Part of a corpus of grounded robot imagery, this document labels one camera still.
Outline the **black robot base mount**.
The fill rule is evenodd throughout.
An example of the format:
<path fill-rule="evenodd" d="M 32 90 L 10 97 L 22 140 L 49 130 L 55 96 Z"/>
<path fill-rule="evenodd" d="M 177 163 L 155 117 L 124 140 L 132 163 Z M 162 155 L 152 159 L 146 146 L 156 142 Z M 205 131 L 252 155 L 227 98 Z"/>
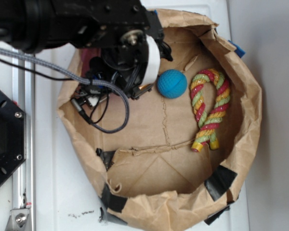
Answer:
<path fill-rule="evenodd" d="M 25 160 L 25 112 L 0 90 L 0 187 Z"/>

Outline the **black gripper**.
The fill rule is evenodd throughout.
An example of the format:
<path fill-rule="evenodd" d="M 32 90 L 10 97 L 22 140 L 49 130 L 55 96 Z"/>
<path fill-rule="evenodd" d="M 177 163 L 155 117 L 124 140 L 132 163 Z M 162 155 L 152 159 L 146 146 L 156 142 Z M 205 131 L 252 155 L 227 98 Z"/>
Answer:
<path fill-rule="evenodd" d="M 171 61 L 171 49 L 156 11 L 146 9 L 104 9 L 95 17 L 80 16 L 71 23 L 71 44 L 78 49 L 97 49 L 97 56 L 84 62 L 80 84 L 71 103 L 81 117 L 92 124 L 92 115 L 102 100 L 116 94 L 128 105 L 150 91 L 161 59 Z"/>

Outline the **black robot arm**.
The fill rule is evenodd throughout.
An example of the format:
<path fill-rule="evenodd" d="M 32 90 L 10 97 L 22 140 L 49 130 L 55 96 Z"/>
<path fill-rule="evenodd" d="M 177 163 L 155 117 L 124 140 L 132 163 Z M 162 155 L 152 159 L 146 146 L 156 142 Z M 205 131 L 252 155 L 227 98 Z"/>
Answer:
<path fill-rule="evenodd" d="M 0 41 L 32 54 L 66 44 L 99 49 L 83 85 L 98 98 L 139 98 L 160 60 L 172 60 L 157 13 L 138 0 L 0 0 Z"/>

